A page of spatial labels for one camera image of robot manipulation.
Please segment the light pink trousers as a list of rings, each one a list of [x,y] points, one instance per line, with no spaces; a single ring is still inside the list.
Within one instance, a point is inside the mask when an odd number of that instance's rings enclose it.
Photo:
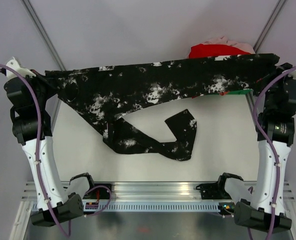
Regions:
[[[240,50],[242,50],[244,52],[247,52],[247,53],[250,53],[250,54],[255,54],[255,51],[254,51],[253,47],[250,44],[230,40],[226,36],[211,38],[211,39],[203,42],[203,44],[204,45],[228,45],[228,46],[240,49]]]

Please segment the black white-splattered trousers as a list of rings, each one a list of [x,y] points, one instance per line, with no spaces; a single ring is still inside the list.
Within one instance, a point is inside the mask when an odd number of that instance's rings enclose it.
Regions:
[[[185,109],[165,122],[176,140],[159,142],[124,116],[174,100],[238,91],[259,93],[275,73],[272,53],[213,56],[76,70],[53,70],[46,80],[58,98],[77,112],[118,154],[158,153],[175,161],[191,158],[197,122]]]

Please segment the red trousers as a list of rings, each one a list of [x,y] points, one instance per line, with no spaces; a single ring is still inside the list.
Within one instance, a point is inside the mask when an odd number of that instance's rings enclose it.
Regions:
[[[238,48],[227,46],[223,44],[198,44],[191,47],[188,55],[189,59],[206,58],[206,57],[223,57],[236,55],[250,55],[248,52],[244,52]],[[220,96],[226,95],[229,90],[224,90],[224,87],[220,85],[219,81],[227,84],[228,81],[221,77],[217,77],[214,80],[214,84],[209,88],[209,94],[219,94]]]

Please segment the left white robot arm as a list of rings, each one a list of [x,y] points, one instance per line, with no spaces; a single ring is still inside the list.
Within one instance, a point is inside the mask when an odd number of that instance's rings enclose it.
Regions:
[[[51,117],[45,110],[55,91],[36,76],[27,76],[25,81],[14,77],[4,89],[13,104],[12,131],[28,159],[37,191],[32,224],[52,227],[83,216],[82,199],[92,198],[97,187],[87,172],[71,178],[68,188],[62,185],[53,151]]]

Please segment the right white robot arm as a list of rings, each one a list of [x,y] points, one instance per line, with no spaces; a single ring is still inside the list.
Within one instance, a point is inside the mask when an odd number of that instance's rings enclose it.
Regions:
[[[263,111],[256,108],[264,99]],[[216,185],[221,198],[231,197],[235,203],[234,222],[248,229],[272,234],[291,228],[285,215],[283,184],[287,158],[293,144],[296,113],[296,66],[271,80],[259,93],[253,109],[256,126],[259,167],[254,190],[244,185],[237,175],[224,173]]]

